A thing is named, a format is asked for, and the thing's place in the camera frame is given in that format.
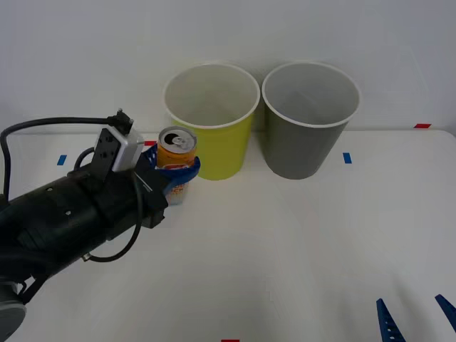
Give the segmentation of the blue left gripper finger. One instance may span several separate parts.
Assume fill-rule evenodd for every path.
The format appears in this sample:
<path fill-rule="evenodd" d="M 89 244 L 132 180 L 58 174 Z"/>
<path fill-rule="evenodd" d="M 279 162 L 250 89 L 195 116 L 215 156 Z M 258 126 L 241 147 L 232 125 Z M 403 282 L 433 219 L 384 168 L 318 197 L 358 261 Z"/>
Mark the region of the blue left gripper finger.
<path fill-rule="evenodd" d="M 157 161 L 155 158 L 150 158 L 151 166 L 158 171 L 160 176 L 165 179 L 165 185 L 162 186 L 162 193 L 167 195 L 169 192 L 172 191 L 173 188 L 186 184 L 194 179 L 201 167 L 201 162 L 198 157 L 195 157 L 193 160 L 193 166 L 191 167 L 184 167 L 180 169 L 160 169 L 157 166 Z"/>
<path fill-rule="evenodd" d="M 157 144 L 151 145 L 140 154 L 137 170 L 155 170 L 157 168 Z"/>

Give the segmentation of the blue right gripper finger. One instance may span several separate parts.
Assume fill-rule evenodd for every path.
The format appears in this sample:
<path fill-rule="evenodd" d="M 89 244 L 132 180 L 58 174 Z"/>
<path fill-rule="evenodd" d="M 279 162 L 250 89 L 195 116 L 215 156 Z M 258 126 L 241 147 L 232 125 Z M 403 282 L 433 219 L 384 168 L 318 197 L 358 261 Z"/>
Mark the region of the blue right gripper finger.
<path fill-rule="evenodd" d="M 453 330 L 456 331 L 456 308 L 441 294 L 438 294 L 435 300 L 447 317 Z"/>
<path fill-rule="evenodd" d="M 382 342 L 405 342 L 405 338 L 382 299 L 376 301 L 376 307 Z"/>

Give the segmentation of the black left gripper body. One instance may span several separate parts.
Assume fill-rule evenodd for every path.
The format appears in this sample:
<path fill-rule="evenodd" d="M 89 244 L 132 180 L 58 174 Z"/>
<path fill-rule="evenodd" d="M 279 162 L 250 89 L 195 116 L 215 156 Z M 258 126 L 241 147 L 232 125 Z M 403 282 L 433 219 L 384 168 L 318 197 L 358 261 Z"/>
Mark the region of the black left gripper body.
<path fill-rule="evenodd" d="M 137 223 L 138 203 L 133 178 L 138 181 L 143 200 L 142 226 L 152 229 L 165 218 L 164 211 L 168 207 L 164 195 L 168 186 L 165 176 L 148 166 L 115 172 L 106 178 L 103 189 L 95 196 L 95 203 L 107 224 L 107 239 L 116 238 Z"/>

